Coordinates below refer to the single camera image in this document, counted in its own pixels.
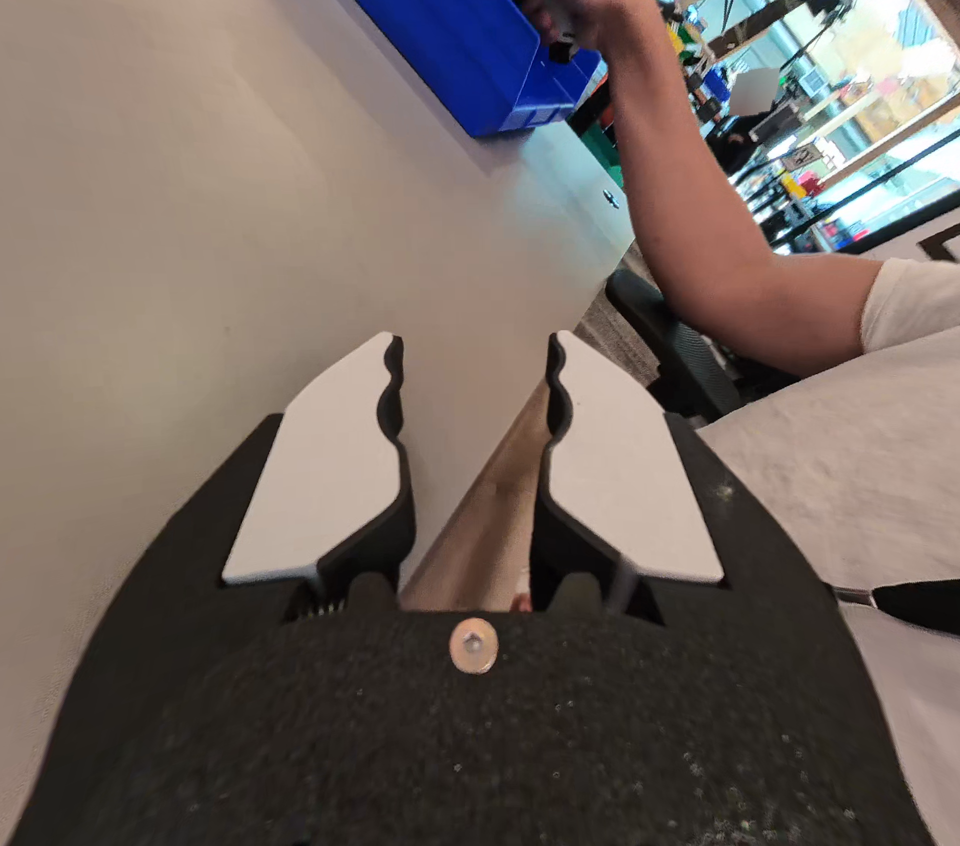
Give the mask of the person's right forearm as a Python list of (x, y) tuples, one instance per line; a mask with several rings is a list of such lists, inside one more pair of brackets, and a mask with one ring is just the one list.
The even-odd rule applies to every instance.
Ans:
[(775, 253), (702, 140), (653, 0), (612, 0), (601, 15), (630, 219), (671, 311), (735, 354), (799, 377), (861, 356), (881, 264)]

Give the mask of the green bin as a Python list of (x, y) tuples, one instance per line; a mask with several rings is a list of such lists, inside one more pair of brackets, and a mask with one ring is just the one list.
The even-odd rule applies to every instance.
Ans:
[(618, 148), (608, 139), (599, 122), (592, 124), (581, 136), (582, 143), (600, 163), (610, 180), (623, 189), (623, 175)]

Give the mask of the black floor lamp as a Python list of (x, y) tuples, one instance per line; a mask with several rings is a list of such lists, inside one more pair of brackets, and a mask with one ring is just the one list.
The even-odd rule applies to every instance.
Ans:
[(958, 204), (958, 180), (958, 122), (935, 124), (799, 206), (768, 239), (779, 254), (852, 252)]

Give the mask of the framed black-white marker sign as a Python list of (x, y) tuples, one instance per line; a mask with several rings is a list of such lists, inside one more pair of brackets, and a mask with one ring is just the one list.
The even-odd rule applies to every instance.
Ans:
[(959, 208), (906, 231), (884, 231), (862, 253), (876, 260), (890, 258), (959, 263)]

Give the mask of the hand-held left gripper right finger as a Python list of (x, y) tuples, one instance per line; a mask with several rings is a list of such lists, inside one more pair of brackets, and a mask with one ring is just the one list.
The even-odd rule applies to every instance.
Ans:
[(721, 583), (723, 566), (654, 396), (570, 331), (550, 336), (545, 379), (548, 514), (642, 577)]

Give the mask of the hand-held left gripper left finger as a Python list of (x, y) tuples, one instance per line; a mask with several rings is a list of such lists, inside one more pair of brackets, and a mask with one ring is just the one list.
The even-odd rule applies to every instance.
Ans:
[(222, 569), (226, 584), (392, 584), (415, 540), (404, 346), (380, 332), (289, 403)]

